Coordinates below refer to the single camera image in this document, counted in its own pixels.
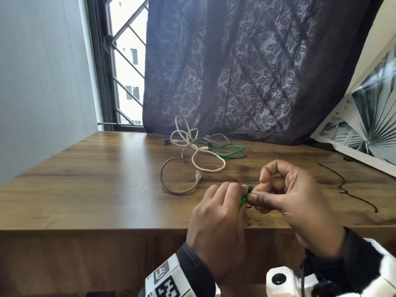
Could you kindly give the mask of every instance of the wooden table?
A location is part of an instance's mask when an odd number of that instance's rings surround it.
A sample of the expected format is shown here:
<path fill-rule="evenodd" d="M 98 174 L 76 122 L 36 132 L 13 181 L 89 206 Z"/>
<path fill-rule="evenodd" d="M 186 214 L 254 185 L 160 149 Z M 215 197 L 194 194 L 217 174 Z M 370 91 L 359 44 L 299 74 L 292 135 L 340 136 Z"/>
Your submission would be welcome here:
<path fill-rule="evenodd" d="M 0 294 L 49 294 L 99 290 L 138 291 L 146 275 L 185 240 L 190 213 L 212 184 L 257 184 L 260 169 L 284 159 L 309 170 L 340 221 L 396 251 L 396 181 L 343 156 L 309 146 L 280 146 L 233 139 L 247 147 L 243 159 L 227 160 L 218 173 L 203 172 L 186 196 L 166 192 L 159 170 L 181 148 L 162 145 L 155 134 L 98 132 L 0 187 Z M 200 166 L 220 167 L 211 155 Z M 339 172 L 352 194 L 340 194 Z M 164 170 L 169 186 L 195 182 L 191 162 Z M 281 215 L 247 211 L 247 254 L 239 269 L 246 283 L 264 283 L 269 268 L 296 269 L 303 250 Z"/>

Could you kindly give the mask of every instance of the black sleeve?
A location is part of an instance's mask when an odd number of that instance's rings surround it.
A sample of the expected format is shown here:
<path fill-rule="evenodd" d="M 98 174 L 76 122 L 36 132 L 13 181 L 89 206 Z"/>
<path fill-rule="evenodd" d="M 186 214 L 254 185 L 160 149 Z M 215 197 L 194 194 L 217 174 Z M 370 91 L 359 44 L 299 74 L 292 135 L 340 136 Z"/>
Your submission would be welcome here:
<path fill-rule="evenodd" d="M 176 255 L 195 295 L 197 297 L 214 297 L 216 294 L 215 279 L 195 251 L 184 243 L 176 251 Z M 143 287 L 138 297 L 145 297 L 145 294 L 145 287 Z"/>
<path fill-rule="evenodd" d="M 340 259 L 319 259 L 306 251 L 304 275 L 314 273 L 319 281 L 314 290 L 361 293 L 380 276 L 384 255 L 374 246 L 346 228 L 344 252 Z"/>

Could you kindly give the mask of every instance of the hand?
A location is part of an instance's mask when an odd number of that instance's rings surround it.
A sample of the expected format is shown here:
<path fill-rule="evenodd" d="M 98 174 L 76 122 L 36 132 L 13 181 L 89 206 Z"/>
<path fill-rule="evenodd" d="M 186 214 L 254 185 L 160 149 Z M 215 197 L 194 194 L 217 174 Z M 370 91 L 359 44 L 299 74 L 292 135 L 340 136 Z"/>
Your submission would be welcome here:
<path fill-rule="evenodd" d="M 191 213 L 186 242 L 215 279 L 225 275 L 242 252 L 246 204 L 239 208 L 239 203 L 247 191 L 236 183 L 212 185 Z"/>
<path fill-rule="evenodd" d="M 316 256 L 342 255 L 345 229 L 307 171 L 282 160 L 272 161 L 261 169 L 260 184 L 247 199 L 263 214 L 279 210 L 300 244 Z"/>

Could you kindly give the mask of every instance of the dark purple curtain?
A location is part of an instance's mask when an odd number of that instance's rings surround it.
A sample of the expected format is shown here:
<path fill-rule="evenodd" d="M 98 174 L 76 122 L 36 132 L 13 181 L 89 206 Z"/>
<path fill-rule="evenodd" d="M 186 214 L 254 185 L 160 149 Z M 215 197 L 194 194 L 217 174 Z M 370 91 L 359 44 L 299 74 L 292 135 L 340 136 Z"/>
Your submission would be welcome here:
<path fill-rule="evenodd" d="M 150 0 L 143 124 L 304 142 L 341 100 L 383 0 Z"/>

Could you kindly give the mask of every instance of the cable plug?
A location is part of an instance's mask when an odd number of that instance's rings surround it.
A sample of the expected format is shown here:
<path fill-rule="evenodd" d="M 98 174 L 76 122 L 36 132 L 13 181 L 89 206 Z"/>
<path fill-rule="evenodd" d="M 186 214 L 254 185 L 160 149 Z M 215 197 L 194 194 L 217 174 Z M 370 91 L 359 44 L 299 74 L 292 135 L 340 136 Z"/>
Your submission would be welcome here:
<path fill-rule="evenodd" d="M 195 171 L 195 180 L 199 181 L 202 177 L 202 174 L 200 171 Z"/>

